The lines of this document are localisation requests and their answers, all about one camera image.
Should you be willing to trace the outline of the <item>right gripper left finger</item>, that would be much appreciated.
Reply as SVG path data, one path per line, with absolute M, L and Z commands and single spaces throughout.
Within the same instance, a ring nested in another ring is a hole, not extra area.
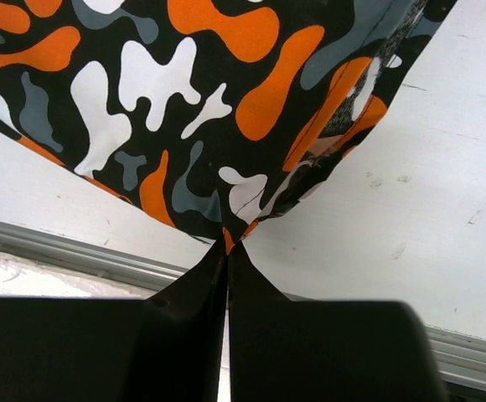
M 226 300 L 216 241 L 157 294 L 0 296 L 0 401 L 215 401 Z

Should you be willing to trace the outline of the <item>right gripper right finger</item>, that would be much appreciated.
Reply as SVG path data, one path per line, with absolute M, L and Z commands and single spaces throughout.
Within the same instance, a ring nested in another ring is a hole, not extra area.
M 292 301 L 228 259 L 234 401 L 444 401 L 420 318 L 401 301 Z

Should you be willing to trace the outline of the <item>orange camouflage shorts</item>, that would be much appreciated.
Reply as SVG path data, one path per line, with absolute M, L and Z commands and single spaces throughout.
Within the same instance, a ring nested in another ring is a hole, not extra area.
M 227 248 L 376 127 L 451 1 L 0 1 L 0 133 Z

